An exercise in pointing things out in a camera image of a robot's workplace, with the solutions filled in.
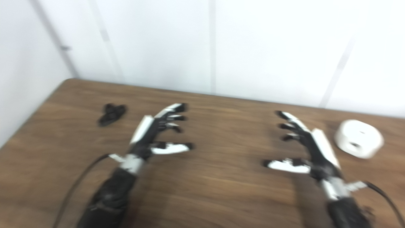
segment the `black plastic part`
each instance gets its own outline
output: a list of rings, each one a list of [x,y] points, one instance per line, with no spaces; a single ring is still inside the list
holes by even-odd
[[[129,153],[137,155],[145,161],[147,161],[153,155],[149,145],[145,146],[138,144],[135,144],[135,146],[130,149]]]
[[[278,115],[279,117],[288,120],[288,117],[286,115],[284,115],[284,113],[282,111],[275,111],[276,115]]]
[[[98,125],[100,127],[105,127],[111,123],[119,120],[122,115],[126,112],[125,105],[115,106],[112,103],[104,105],[104,115],[98,120]]]
[[[166,142],[157,142],[155,148],[166,149]]]
[[[187,103],[181,103],[181,105],[177,108],[175,108],[175,112],[185,112],[187,111]]]
[[[336,228],[372,228],[353,198],[328,203],[328,212]]]
[[[302,158],[291,158],[292,166],[305,166],[307,161]]]
[[[269,167],[269,164],[271,163],[271,162],[273,162],[274,160],[263,160],[263,166],[264,167],[266,167],[266,168],[268,168]]]
[[[307,148],[311,156],[310,162],[312,166],[311,172],[309,173],[311,177],[317,181],[330,177],[344,179],[340,169],[323,156],[312,135],[309,133],[305,134],[306,136],[300,137],[300,142]]]
[[[294,140],[295,138],[292,135],[285,135],[285,136],[282,136],[280,139],[286,142],[286,141]]]
[[[94,194],[85,209],[78,228],[118,228],[128,206],[129,192],[136,177],[117,168]]]
[[[294,132],[296,131],[296,128],[292,124],[280,123],[278,127],[281,129],[287,129]]]
[[[194,143],[191,143],[191,142],[186,142],[184,145],[185,145],[186,147],[188,147],[190,150],[192,150],[192,149],[195,148]]]
[[[185,116],[177,116],[177,117],[174,117],[173,120],[186,121],[187,118]]]
[[[173,126],[172,129],[177,133],[182,133],[183,130],[179,126]]]

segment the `white wall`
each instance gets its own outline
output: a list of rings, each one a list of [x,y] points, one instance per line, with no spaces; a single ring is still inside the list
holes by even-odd
[[[345,70],[326,106],[405,117],[405,2],[371,1]]]
[[[38,0],[83,79],[124,83],[91,0]]]
[[[70,72],[27,0],[0,0],[0,147]]]
[[[209,93],[207,0],[96,0],[124,81]]]
[[[405,118],[400,0],[39,1],[84,79]]]

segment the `black small object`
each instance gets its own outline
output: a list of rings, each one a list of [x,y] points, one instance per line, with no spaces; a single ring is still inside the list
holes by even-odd
[[[289,124],[289,123],[281,123],[278,126],[281,129],[287,129],[287,130],[290,130],[290,131],[296,131],[296,128],[294,127],[294,125]]]
[[[186,142],[185,143],[186,147],[188,147],[190,150],[194,149],[196,146],[192,142]]]
[[[269,164],[272,163],[274,160],[263,160],[262,165],[266,168],[269,167]]]
[[[305,166],[307,164],[307,161],[305,161],[302,158],[292,158],[292,166]]]
[[[156,148],[166,149],[166,142],[157,142]]]
[[[115,106],[112,103],[104,105],[104,115],[98,120],[98,125],[100,127],[105,127],[111,123],[119,120],[122,115],[126,112],[125,105]]]
[[[177,115],[176,117],[172,117],[171,119],[179,120],[179,121],[186,121],[187,120],[187,118],[185,116],[182,116],[182,115]]]
[[[287,134],[287,135],[282,136],[280,139],[287,142],[287,141],[290,141],[290,140],[294,140],[296,138],[293,135]]]
[[[183,130],[179,126],[173,126],[172,129],[177,133],[183,133]]]
[[[283,118],[285,120],[288,120],[288,116],[286,116],[282,111],[275,111],[276,115],[278,115],[280,118]]]
[[[187,103],[181,103],[181,105],[175,108],[176,112],[185,112],[187,111]]]

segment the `robotic hand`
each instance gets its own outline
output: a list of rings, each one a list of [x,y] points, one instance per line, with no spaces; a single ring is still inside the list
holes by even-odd
[[[308,173],[325,192],[327,209],[336,228],[371,228],[368,219],[362,214],[350,190],[364,186],[345,184],[338,160],[322,130],[310,131],[298,118],[287,112],[276,114],[288,121],[280,125],[293,133],[282,138],[284,141],[297,140],[306,147],[310,160],[281,159],[265,160],[264,166],[295,173]]]
[[[110,155],[120,162],[90,200],[77,227],[78,228],[118,228],[124,218],[129,192],[135,184],[136,177],[153,154],[172,154],[189,151],[191,143],[156,142],[156,136],[167,129],[181,132],[175,120],[185,120],[178,112],[186,111],[185,103],[170,105],[155,117],[144,116],[131,141],[125,158]]]

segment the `wooden table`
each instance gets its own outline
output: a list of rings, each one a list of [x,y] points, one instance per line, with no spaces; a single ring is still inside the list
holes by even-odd
[[[338,125],[357,119],[378,128],[384,147],[370,160],[334,145],[347,181],[369,180],[405,212],[405,120],[294,105],[216,97],[76,79],[66,80],[0,151],[0,227],[51,227],[67,189],[83,169],[105,153],[125,154],[143,115],[186,102],[183,134],[160,139],[194,142],[196,149],[157,155],[141,173],[123,228],[327,228],[324,196],[304,174],[261,166],[262,159],[305,156],[297,142],[279,140],[286,131],[275,110],[291,112],[332,140]],[[96,121],[106,103],[128,112],[110,126]],[[82,182],[60,225],[75,227],[95,189],[117,164],[101,162]],[[375,192],[354,193],[373,207],[375,227],[399,227],[391,208]]]

